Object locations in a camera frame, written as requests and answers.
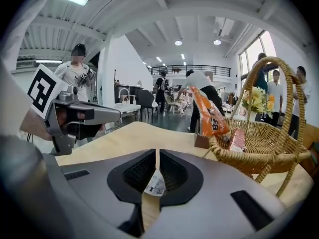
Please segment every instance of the ceiling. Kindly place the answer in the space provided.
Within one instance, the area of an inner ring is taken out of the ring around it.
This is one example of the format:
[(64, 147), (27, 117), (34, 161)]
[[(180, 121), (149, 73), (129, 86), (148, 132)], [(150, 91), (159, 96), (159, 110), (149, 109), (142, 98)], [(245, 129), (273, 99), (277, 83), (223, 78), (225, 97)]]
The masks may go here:
[[(223, 36), (228, 42), (214, 46), (219, 18), (234, 23)], [(84, 43), (89, 61), (109, 34), (126, 34), (147, 62), (161, 56), (167, 64), (176, 63), (177, 39), (183, 40), (187, 58), (201, 50), (227, 57), (255, 26), (300, 52), (313, 46), (302, 16), (286, 0), (89, 0), (85, 6), (49, 0), (28, 27), (18, 59), (68, 60), (75, 44)]]

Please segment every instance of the white t-shirt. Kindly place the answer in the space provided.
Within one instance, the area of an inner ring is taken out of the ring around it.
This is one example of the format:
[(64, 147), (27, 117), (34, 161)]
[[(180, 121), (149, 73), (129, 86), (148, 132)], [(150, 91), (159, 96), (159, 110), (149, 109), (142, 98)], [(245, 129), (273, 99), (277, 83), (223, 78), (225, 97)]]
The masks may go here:
[(80, 84), (81, 75), (87, 74), (89, 67), (85, 64), (80, 63), (79, 66), (73, 66), (70, 62), (63, 63), (58, 66), (54, 74), (66, 83), (77, 87), (78, 99), (80, 101), (87, 102), (88, 96), (86, 93), (86, 85)]
[[(304, 90), (304, 94), (306, 96), (307, 101), (309, 102), (309, 97), (311, 94), (311, 87), (310, 87), (309, 82), (305, 82), (305, 83), (301, 84), (301, 87)], [(299, 100), (298, 99), (295, 100), (293, 114), (296, 116), (299, 116)]]
[(267, 82), (269, 95), (275, 96), (274, 112), (278, 113), (280, 110), (280, 96), (283, 96), (284, 90), (279, 83)]
[(187, 86), (195, 86), (200, 90), (206, 86), (213, 86), (213, 83), (204, 75), (203, 72), (197, 71), (186, 78), (182, 88), (186, 88)]

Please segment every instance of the man with cap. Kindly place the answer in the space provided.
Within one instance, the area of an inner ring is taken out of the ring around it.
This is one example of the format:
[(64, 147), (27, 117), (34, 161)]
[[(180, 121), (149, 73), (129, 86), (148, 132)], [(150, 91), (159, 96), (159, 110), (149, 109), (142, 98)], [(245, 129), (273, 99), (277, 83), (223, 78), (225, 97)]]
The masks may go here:
[(71, 61), (58, 66), (54, 74), (66, 83), (77, 87), (78, 99), (87, 102), (86, 86), (90, 86), (92, 80), (87, 78), (89, 67), (83, 64), (85, 58), (85, 45), (77, 44), (71, 52)]

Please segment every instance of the black pants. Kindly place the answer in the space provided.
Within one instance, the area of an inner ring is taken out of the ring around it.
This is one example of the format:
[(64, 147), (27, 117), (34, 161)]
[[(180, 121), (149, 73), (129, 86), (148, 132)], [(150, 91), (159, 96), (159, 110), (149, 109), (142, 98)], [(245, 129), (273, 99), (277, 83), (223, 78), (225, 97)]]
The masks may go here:
[[(223, 111), (223, 108), (221, 106), (221, 101), (219, 99), (219, 95), (216, 91), (216, 89), (213, 86), (206, 86), (201, 89), (208, 97), (209, 100), (213, 101), (213, 103), (216, 105), (216, 107), (219, 109), (220, 113), (225, 116), (225, 113)], [(196, 123), (199, 119), (199, 109), (194, 101), (193, 103), (193, 114), (191, 115), (190, 119), (190, 131), (195, 132)]]
[(268, 124), (273, 125), (274, 127), (276, 127), (277, 123), (278, 123), (278, 119), (279, 119), (279, 113), (275, 112), (275, 113), (273, 113), (273, 118), (272, 119), (267, 115), (266, 122)]
[(164, 91), (159, 90), (156, 94), (155, 102), (160, 106), (159, 111), (161, 113), (164, 112), (164, 107), (165, 107), (165, 96), (164, 96)]
[(292, 136), (293, 132), (295, 131), (293, 138), (297, 140), (298, 130), (299, 130), (299, 117), (293, 114), (293, 116), (291, 117), (288, 135)]

